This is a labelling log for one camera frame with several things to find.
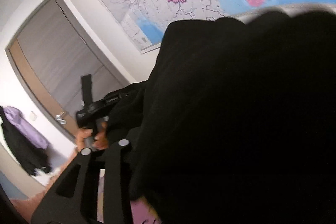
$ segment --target door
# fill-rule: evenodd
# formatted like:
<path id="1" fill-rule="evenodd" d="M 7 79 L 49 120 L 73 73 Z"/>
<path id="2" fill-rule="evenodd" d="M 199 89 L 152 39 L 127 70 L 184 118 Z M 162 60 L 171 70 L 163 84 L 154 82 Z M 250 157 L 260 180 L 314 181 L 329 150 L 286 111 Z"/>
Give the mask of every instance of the door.
<path id="1" fill-rule="evenodd" d="M 124 85 L 88 47 L 55 0 L 29 20 L 9 48 L 17 69 L 38 101 L 75 135 L 75 113 L 82 108 L 80 78 L 92 74 L 93 99 Z"/>

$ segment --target door frame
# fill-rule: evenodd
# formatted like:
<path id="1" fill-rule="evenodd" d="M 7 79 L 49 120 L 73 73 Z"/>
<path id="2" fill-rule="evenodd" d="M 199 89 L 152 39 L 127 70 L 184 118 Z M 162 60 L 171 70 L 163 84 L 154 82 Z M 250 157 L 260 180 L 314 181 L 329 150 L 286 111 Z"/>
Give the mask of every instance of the door frame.
<path id="1" fill-rule="evenodd" d="M 16 63 L 12 57 L 12 54 L 10 52 L 10 48 L 13 45 L 13 43 L 16 41 L 18 35 L 21 33 L 22 29 L 28 24 L 28 22 L 31 20 L 31 18 L 50 0 L 44 0 L 41 2 L 38 7 L 29 15 L 29 17 L 23 22 L 23 24 L 20 26 L 20 28 L 17 30 L 11 41 L 6 47 L 6 54 L 7 58 L 9 59 L 9 62 L 11 64 L 11 67 L 14 70 L 14 73 L 16 74 L 16 77 L 19 79 L 19 82 L 21 83 L 24 90 L 27 92 L 28 96 L 31 98 L 31 100 L 34 102 L 34 104 L 38 107 L 38 109 L 43 113 L 43 115 L 63 134 L 65 135 L 69 140 L 72 142 L 75 142 L 75 138 L 72 134 L 70 134 L 63 126 L 61 126 L 54 117 L 51 116 L 49 111 L 41 104 L 41 102 L 36 98 L 35 94 L 31 91 L 28 84 L 26 83 L 25 79 L 22 77 L 20 71 L 18 70 Z M 112 64 L 112 62 L 106 57 L 106 55 L 100 50 L 100 48 L 96 45 L 96 43 L 92 40 L 92 38 L 88 35 L 88 33 L 85 31 L 85 29 L 82 27 L 82 25 L 78 22 L 76 17 L 73 15 L 69 7 L 66 5 L 64 0 L 55 0 L 72 27 L 75 29 L 75 31 L 78 33 L 78 35 L 83 39 L 83 43 L 87 45 L 87 47 L 90 49 L 90 51 L 97 57 L 97 59 L 105 66 L 105 68 L 115 76 L 115 78 L 123 85 L 127 86 L 130 84 L 130 82 L 117 70 L 117 68 Z"/>

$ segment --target light switch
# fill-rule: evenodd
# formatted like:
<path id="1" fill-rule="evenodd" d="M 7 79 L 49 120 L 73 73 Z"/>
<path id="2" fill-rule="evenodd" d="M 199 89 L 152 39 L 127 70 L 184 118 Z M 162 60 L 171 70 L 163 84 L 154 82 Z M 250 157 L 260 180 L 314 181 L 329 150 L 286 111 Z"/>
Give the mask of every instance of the light switch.
<path id="1" fill-rule="evenodd" d="M 29 119 L 31 119 L 33 121 L 36 121 L 37 115 L 33 111 L 31 111 L 30 114 L 29 114 Z"/>

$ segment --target camera strap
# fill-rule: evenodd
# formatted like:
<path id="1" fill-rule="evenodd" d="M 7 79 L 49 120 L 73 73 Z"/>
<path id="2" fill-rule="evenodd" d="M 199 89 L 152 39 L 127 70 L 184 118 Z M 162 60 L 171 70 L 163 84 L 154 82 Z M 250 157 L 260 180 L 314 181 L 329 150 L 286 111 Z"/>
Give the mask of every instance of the camera strap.
<path id="1" fill-rule="evenodd" d="M 82 85 L 82 105 L 85 112 L 88 111 L 89 106 L 93 103 L 92 98 L 92 75 L 84 75 L 81 77 L 81 85 Z M 90 128 L 93 130 L 92 136 L 86 138 L 84 140 L 85 146 L 90 148 L 92 151 L 96 151 L 96 149 L 92 146 L 94 142 L 94 137 L 98 133 L 97 123 L 95 120 L 91 120 L 86 128 Z"/>

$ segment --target black coat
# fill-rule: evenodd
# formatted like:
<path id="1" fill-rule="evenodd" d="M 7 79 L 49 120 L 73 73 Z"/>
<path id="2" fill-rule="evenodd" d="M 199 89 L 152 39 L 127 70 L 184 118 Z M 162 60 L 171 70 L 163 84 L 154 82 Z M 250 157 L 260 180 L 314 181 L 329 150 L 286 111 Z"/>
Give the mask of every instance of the black coat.
<path id="1" fill-rule="evenodd" d="M 48 156 L 41 148 L 31 144 L 21 132 L 12 125 L 6 118 L 3 107 L 0 106 L 1 124 L 5 141 L 16 160 L 29 175 L 37 175 L 35 169 L 41 169 L 48 173 L 51 167 L 48 163 Z"/>
<path id="2" fill-rule="evenodd" d="M 165 224 L 330 223 L 335 38 L 325 12 L 171 23 L 148 81 L 110 113 L 111 141 L 139 127 L 131 198 Z"/>

